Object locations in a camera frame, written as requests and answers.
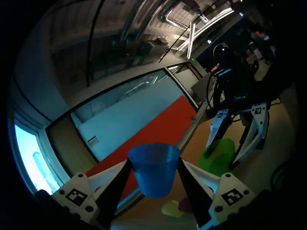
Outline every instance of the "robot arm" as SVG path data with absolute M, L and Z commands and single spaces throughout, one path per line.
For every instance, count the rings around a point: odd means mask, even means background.
M 239 149 L 231 167 L 243 161 L 256 146 L 266 138 L 265 129 L 268 123 L 268 106 L 266 103 L 258 103 L 252 105 L 251 109 L 237 111 L 235 114 L 251 112 L 253 119 L 249 126 L 248 133 L 244 143 Z M 231 125 L 231 114 L 229 109 L 219 110 L 210 125 L 210 135 L 206 147 L 213 141 L 221 139 L 227 128 Z

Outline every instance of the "black cable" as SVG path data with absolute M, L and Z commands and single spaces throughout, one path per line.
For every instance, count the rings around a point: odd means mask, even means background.
M 16 80 L 16 76 L 15 74 L 13 74 L 13 81 L 18 89 L 18 91 L 20 92 L 20 94 L 22 95 L 22 97 L 26 100 L 26 102 L 36 111 L 38 112 L 41 116 L 43 116 L 44 118 L 46 118 L 48 121 L 52 122 L 52 120 L 50 118 L 48 118 L 45 114 L 43 114 L 41 111 L 39 111 L 31 102 L 30 100 L 26 97 L 26 95 L 22 92 L 21 88 L 19 87 L 17 80 Z
M 210 80 L 211 80 L 212 76 L 213 76 L 213 74 L 211 73 L 209 78 L 208 78 L 207 87 L 206 87 L 206 100 L 207 100 L 207 104 L 208 104 L 210 109 L 213 109 L 213 107 L 210 105 L 210 101 L 209 101 L 209 85 L 210 85 Z
M 284 161 L 282 164 L 280 164 L 272 173 L 271 178 L 270 178 L 270 187 L 272 192 L 277 192 L 276 189 L 276 183 L 278 183 L 278 181 L 282 178 L 282 176 L 285 173 L 285 168 L 287 166 L 287 164 L 289 163 L 289 160 Z
M 93 18 L 93 22 L 92 22 L 92 27 L 91 27 L 91 31 L 89 33 L 89 42 L 88 42 L 88 45 L 87 45 L 87 65 L 86 65 L 86 86 L 89 87 L 89 72 L 90 72 L 90 62 L 91 62 L 91 50 L 92 50 L 92 40 L 93 40 L 93 36 L 94 36 L 94 30 L 95 30 L 95 26 L 96 26 L 96 22 L 97 22 L 97 19 L 98 19 L 98 16 L 99 16 L 99 13 L 101 11 L 101 8 L 102 8 L 102 5 L 104 3 L 105 0 L 101 0 L 98 7 L 97 7 L 97 10 L 96 10 L 96 13 L 95 13 L 95 16 Z

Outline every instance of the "wall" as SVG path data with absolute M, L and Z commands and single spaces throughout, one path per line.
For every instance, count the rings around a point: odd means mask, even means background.
M 97 164 L 80 139 L 69 115 L 48 127 L 46 133 L 58 159 L 70 176 L 84 173 Z
M 179 64 L 188 61 L 186 58 L 176 58 L 171 52 L 169 52 L 166 57 L 159 62 L 150 63 L 146 65 L 132 67 L 124 71 L 103 77 L 102 79 L 96 81 L 90 87 L 79 91 L 76 94 L 70 94 L 64 98 L 65 102 L 70 108 L 73 108 L 77 104 L 83 102 L 89 97 L 109 88 L 130 78 L 136 77 L 138 75 L 154 71 L 163 67 L 171 66 L 174 64 Z
M 68 107 L 54 82 L 54 72 L 45 53 L 42 28 L 42 21 L 39 21 L 26 38 L 17 57 L 14 74 L 29 101 L 53 121 L 66 112 Z M 50 123 L 25 102 L 13 82 L 10 84 L 10 91 L 14 101 L 25 114 L 43 127 Z
M 79 126 L 85 142 L 96 136 L 90 147 L 101 161 L 183 95 L 172 78 L 165 78 L 105 109 Z
M 193 90 L 191 87 L 199 81 L 193 72 L 189 69 L 186 69 L 180 73 L 175 73 L 175 76 L 186 89 L 186 91 L 188 91 L 190 95 L 193 95 Z

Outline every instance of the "window frame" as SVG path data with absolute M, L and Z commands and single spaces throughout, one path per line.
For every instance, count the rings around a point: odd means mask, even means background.
M 48 157 L 47 157 L 47 154 L 46 154 L 46 152 L 45 152 L 45 149 L 44 149 L 44 147 L 43 147 L 43 145 L 42 145 L 42 143 L 41 143 L 41 140 L 40 140 L 39 132 L 36 131 L 36 130 L 31 129 L 29 126 L 27 126 L 26 124 L 24 124 L 23 122 L 21 122 L 21 121 L 20 121 L 18 118 L 16 118 L 15 116 L 14 116 L 14 123 L 13 123 L 13 125 L 14 125 L 15 141 L 16 141 L 16 145 L 17 145 L 17 149 L 18 149 L 18 154 L 16 154 L 15 157 L 16 157 L 16 160 L 17 160 L 18 164 L 19 164 L 19 165 L 22 164 L 22 165 L 23 165 L 23 168 L 25 169 L 25 172 L 22 171 L 22 176 L 24 177 L 24 176 L 25 176 L 24 173 L 26 173 L 26 174 L 27 174 L 27 177 L 29 177 L 29 179 L 30 179 L 30 181 L 26 180 L 26 182 L 27 182 L 27 184 L 28 184 L 28 187 L 31 188 L 31 189 L 30 189 L 31 192 L 32 192 L 32 193 L 35 193 L 35 192 L 37 191 L 37 189 L 36 189 L 36 187 L 34 186 L 32 180 L 31 180 L 31 178 L 30 178 L 30 176 L 29 176 L 29 174 L 28 174 L 28 172 L 27 172 L 27 170 L 26 170 L 26 167 L 25 167 L 24 162 L 23 162 L 23 160 L 22 160 L 21 154 L 20 154 L 20 152 L 19 152 L 18 141 L 17 141 L 17 138 L 16 138 L 15 125 L 18 126 L 20 129 L 24 130 L 25 132 L 27 132 L 27 133 L 32 134 L 32 135 L 35 136 L 36 141 L 37 141 L 37 144 L 38 144 L 38 147 L 39 147 L 40 152 L 41 152 L 41 155 L 42 155 L 42 157 L 43 157 L 43 159 L 44 159 L 44 161 L 45 161 L 45 163 L 46 163 L 48 169 L 50 170 L 52 177 L 55 179 L 55 181 L 57 182 L 57 184 L 58 184 L 60 187 L 63 186 L 63 185 L 64 185 L 64 182 L 62 181 L 61 177 L 59 177 L 59 176 L 57 175 L 56 171 L 53 169 L 53 167 L 52 167 L 52 165 L 51 165 L 51 163 L 50 163 L 50 161 L 49 161 L 49 159 L 48 159 Z

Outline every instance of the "floor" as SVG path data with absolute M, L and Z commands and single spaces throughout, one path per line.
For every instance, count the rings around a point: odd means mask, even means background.
M 259 68 L 266 72 L 265 66 Z M 263 150 L 254 150 L 250 156 L 239 165 L 237 177 L 255 193 L 269 189 L 269 180 L 274 169 L 285 161 L 293 148 L 295 128 L 283 104 L 275 105 L 270 109 L 270 126 Z M 210 133 L 211 120 L 203 122 L 196 130 L 188 146 L 182 153 L 182 158 L 197 165 Z M 224 137 L 231 138 L 236 148 L 244 127 L 241 122 L 233 123 Z M 133 208 L 112 223 L 112 230 L 130 229 L 196 229 L 196 220 L 192 214 L 180 218 L 170 217 L 161 213 L 163 204 L 170 200 L 180 201 L 186 197 L 185 190 L 178 172 L 171 192 L 163 198 L 143 198 Z

